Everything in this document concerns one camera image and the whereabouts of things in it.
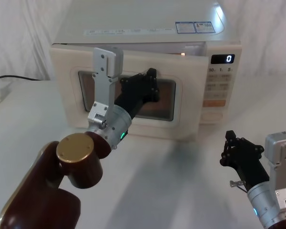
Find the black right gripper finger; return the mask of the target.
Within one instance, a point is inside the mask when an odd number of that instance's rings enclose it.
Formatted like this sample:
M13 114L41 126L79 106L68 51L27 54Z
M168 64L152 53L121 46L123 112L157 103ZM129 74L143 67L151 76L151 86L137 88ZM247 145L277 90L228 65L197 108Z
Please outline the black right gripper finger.
M220 159L220 164L222 166L227 166L228 165L228 162L229 162L229 149L231 148L231 143L230 143L230 140L231 140L231 130L227 131L226 134L225 134L225 138L226 138L226 141L225 141L225 145L224 145L224 151L223 153L221 154L221 159Z
M251 153L261 154L264 152L264 147L261 145L255 145L249 140L241 137L237 137L233 130L230 130L230 148L237 148L239 150L248 151Z

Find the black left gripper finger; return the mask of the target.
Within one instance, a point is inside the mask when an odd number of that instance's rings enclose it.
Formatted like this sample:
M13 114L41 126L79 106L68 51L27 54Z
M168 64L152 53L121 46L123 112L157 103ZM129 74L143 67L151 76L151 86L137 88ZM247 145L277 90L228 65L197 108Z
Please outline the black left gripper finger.
M158 88L158 83L157 83L157 70L154 68L151 68L150 75L151 75L151 83L152 83L152 88L151 88L152 102L158 102L160 100L160 95L159 95L159 88Z
M153 68L149 68L143 73L138 73L132 76L125 76L120 78L121 84L141 84L141 83L152 83L153 82Z

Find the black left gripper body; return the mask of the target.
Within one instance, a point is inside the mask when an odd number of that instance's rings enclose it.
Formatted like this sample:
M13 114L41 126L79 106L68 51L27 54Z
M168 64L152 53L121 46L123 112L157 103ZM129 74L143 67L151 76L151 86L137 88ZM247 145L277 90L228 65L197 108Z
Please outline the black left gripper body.
M143 105L153 100L153 80L149 77L129 77L120 80L121 93L114 104L133 119Z

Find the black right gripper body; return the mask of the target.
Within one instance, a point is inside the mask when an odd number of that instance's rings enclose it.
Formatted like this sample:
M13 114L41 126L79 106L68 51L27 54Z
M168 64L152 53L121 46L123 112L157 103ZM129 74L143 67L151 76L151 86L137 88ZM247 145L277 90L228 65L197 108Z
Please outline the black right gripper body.
M241 181L244 182L246 190L269 181L269 175L262 166L261 154L239 150L235 147L229 149L228 167L233 168Z

